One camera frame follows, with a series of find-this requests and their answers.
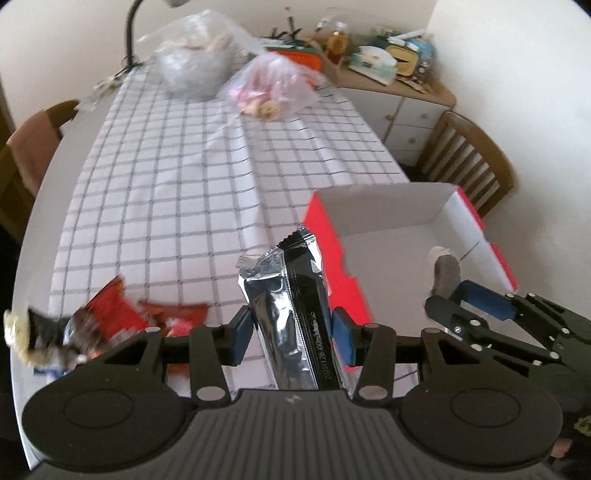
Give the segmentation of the silver black snack packet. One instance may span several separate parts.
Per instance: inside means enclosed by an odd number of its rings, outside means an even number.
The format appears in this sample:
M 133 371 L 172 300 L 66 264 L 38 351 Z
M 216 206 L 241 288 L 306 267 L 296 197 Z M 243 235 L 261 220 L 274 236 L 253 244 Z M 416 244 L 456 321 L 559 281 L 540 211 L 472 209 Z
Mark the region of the silver black snack packet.
M 346 369 L 332 340 L 322 253 L 301 226 L 266 253 L 238 259 L 238 285 L 280 390 L 341 390 Z

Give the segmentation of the red chips bag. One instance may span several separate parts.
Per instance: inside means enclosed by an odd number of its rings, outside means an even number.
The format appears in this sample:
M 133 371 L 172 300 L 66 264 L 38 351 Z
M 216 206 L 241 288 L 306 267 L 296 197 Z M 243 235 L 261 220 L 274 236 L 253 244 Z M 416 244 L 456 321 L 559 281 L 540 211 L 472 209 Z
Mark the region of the red chips bag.
M 93 357 L 150 326 L 146 318 L 125 298 L 124 290 L 123 278 L 116 276 L 86 304 L 99 337 L 97 345 L 90 350 Z

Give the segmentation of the dark brown snack bag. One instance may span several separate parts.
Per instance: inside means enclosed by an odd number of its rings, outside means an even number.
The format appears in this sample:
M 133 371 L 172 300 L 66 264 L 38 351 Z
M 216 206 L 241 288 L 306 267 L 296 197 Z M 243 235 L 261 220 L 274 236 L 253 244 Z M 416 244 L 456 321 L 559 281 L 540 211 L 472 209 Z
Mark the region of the dark brown snack bag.
M 87 359 L 110 349 L 109 341 L 101 333 L 93 314 L 86 308 L 78 309 L 70 317 L 64 327 L 62 343 Z

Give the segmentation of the black snack wrapper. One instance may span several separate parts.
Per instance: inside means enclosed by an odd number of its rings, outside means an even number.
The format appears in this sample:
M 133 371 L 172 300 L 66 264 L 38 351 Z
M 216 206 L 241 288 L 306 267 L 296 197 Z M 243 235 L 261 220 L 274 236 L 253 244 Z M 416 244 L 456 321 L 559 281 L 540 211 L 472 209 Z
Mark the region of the black snack wrapper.
M 70 318 L 48 317 L 29 308 L 28 321 L 29 350 L 40 358 L 40 364 L 65 368 L 71 353 L 64 345 L 64 333 Z

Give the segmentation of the cream wrapper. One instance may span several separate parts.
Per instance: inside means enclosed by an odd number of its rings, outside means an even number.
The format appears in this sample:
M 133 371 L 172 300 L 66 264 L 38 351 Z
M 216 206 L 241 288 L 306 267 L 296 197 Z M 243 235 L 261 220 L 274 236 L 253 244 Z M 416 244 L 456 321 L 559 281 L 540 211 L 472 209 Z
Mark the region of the cream wrapper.
M 5 343 L 20 361 L 33 367 L 44 366 L 44 354 L 29 346 L 32 330 L 28 316 L 20 317 L 6 310 L 3 314 L 3 324 Z

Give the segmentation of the dark red Oreo packet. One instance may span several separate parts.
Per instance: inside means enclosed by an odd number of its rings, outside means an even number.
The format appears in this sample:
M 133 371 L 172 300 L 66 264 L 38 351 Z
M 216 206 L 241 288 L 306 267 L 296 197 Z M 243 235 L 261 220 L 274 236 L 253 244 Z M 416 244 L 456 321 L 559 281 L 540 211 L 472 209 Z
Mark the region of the dark red Oreo packet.
M 207 303 L 177 305 L 139 301 L 140 312 L 157 326 L 165 337 L 183 337 L 205 323 L 208 314 Z

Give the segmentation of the red cardboard box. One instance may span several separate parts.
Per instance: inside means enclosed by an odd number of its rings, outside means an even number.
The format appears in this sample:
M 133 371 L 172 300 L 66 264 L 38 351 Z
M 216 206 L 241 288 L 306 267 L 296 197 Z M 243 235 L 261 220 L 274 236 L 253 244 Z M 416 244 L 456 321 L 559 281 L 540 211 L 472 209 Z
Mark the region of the red cardboard box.
M 329 306 L 360 324 L 417 336 L 432 326 L 424 303 L 434 256 L 448 249 L 463 278 L 499 293 L 518 283 L 464 191 L 448 183 L 346 185 L 315 191 L 304 226 L 322 253 Z

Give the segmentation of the blue white snack packet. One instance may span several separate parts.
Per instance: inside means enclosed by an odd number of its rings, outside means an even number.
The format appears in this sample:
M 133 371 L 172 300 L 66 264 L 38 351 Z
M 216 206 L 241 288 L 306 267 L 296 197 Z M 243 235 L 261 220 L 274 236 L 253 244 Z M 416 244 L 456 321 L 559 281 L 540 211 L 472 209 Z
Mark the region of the blue white snack packet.
M 63 378 L 69 373 L 68 370 L 55 367 L 34 367 L 33 374 L 37 377 L 44 378 L 47 383 L 51 383 L 57 379 Z

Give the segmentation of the white checkered tablecloth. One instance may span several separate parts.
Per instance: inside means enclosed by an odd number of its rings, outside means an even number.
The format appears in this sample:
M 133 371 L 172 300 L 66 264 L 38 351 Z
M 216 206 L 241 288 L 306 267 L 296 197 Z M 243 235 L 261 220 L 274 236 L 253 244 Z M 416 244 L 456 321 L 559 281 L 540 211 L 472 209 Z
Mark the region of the white checkered tablecloth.
M 152 65 L 123 82 L 64 221 L 48 310 L 71 314 L 116 276 L 133 300 L 205 303 L 211 323 L 242 306 L 236 263 L 304 220 L 315 190 L 405 181 L 335 87 L 283 121 L 224 100 L 168 96 Z

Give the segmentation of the right wooden chair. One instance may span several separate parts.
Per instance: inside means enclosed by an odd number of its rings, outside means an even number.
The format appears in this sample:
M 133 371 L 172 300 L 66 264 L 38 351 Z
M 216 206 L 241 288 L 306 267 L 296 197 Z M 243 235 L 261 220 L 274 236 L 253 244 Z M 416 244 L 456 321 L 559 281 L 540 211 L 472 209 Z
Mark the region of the right wooden chair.
M 501 148 L 482 128 L 453 111 L 442 114 L 411 172 L 416 181 L 460 187 L 482 217 L 515 184 L 512 166 Z

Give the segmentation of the wooden chair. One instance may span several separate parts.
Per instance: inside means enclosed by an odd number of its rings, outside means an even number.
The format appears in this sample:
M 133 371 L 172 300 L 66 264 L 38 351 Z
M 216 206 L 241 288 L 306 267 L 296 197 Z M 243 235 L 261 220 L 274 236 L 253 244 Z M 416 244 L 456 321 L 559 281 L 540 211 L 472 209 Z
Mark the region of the wooden chair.
M 501 148 L 482 128 L 453 111 L 442 114 L 411 172 L 416 181 L 460 187 L 482 217 L 515 184 L 512 166 Z
M 67 100 L 38 111 L 1 148 L 1 227 L 18 245 L 63 138 L 61 128 L 75 118 L 78 104 L 78 100 Z

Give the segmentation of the left wooden chair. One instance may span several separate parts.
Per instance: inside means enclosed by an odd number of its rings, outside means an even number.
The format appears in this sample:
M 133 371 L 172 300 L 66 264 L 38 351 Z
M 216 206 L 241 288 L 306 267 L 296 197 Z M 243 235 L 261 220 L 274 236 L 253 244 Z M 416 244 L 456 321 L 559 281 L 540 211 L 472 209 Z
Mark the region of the left wooden chair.
M 38 111 L 1 148 L 1 227 L 18 245 L 63 138 L 61 128 L 75 118 L 78 104 L 78 100 L 67 100 Z

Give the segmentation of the tissue box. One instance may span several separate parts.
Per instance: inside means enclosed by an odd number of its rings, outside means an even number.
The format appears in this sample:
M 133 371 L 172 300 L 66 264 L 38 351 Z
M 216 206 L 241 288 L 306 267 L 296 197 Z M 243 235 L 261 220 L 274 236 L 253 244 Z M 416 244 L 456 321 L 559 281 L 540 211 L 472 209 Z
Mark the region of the tissue box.
M 381 85 L 390 86 L 396 80 L 397 60 L 382 48 L 360 46 L 349 59 L 349 70 Z

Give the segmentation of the amber liquid bottle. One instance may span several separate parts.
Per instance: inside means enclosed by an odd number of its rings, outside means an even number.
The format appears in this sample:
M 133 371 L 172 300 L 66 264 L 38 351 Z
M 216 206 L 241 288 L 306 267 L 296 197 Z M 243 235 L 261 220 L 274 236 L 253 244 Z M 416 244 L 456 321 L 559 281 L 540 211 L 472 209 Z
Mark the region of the amber liquid bottle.
M 332 64 L 339 65 L 349 45 L 349 26 L 345 22 L 335 22 L 335 28 L 325 43 L 325 55 Z

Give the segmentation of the silver desk lamp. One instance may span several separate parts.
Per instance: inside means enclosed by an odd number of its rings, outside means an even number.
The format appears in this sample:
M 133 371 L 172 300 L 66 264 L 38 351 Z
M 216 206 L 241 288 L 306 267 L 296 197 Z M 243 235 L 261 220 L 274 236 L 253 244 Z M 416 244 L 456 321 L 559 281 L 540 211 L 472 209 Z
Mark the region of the silver desk lamp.
M 143 31 L 140 28 L 141 15 L 147 10 L 149 1 L 135 0 L 131 3 L 125 17 L 124 24 L 124 51 L 121 61 L 121 73 L 127 74 L 142 66 L 148 54 L 140 46 L 140 37 Z

